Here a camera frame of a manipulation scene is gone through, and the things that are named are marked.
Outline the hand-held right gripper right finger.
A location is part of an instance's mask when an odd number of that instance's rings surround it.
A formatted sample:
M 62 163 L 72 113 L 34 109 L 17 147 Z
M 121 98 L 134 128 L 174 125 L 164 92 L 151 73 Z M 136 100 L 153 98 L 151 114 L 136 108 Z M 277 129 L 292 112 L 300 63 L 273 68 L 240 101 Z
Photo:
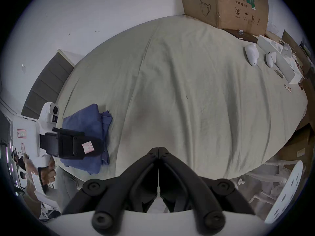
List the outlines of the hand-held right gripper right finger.
M 229 179 L 200 177 L 164 147 L 159 147 L 159 160 L 187 193 L 185 203 L 190 204 L 194 211 L 197 230 L 222 230 L 226 224 L 223 211 L 255 215 Z

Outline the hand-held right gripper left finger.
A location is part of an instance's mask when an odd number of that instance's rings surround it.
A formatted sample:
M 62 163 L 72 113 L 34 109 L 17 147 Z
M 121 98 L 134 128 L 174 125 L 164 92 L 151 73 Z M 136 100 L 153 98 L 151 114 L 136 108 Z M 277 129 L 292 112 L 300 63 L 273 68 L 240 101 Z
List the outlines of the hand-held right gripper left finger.
M 147 213 L 157 198 L 157 160 L 158 148 L 152 148 L 120 176 L 86 181 L 62 215 L 94 211 L 95 230 L 120 230 L 124 211 Z

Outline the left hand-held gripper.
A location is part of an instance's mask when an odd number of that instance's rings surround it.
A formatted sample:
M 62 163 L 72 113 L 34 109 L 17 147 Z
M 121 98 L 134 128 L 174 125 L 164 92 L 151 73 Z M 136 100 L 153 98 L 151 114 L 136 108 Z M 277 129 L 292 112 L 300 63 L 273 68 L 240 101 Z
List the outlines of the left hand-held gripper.
M 59 113 L 58 105 L 46 102 L 38 119 L 22 115 L 13 119 L 13 142 L 23 154 L 36 196 L 58 196 L 58 191 L 44 184 L 41 178 L 41 171 L 49 166 L 52 157 L 84 159 L 101 155 L 104 151 L 104 142 L 99 138 L 56 128 Z

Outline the person's left hand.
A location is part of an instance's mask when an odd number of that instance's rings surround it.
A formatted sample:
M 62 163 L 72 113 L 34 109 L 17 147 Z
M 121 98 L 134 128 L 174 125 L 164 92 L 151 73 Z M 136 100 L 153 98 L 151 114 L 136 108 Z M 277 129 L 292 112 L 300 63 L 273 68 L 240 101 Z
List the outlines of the person's left hand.
M 56 177 L 55 167 L 56 165 L 54 158 L 51 156 L 48 166 L 38 168 L 38 175 L 43 186 L 55 181 Z

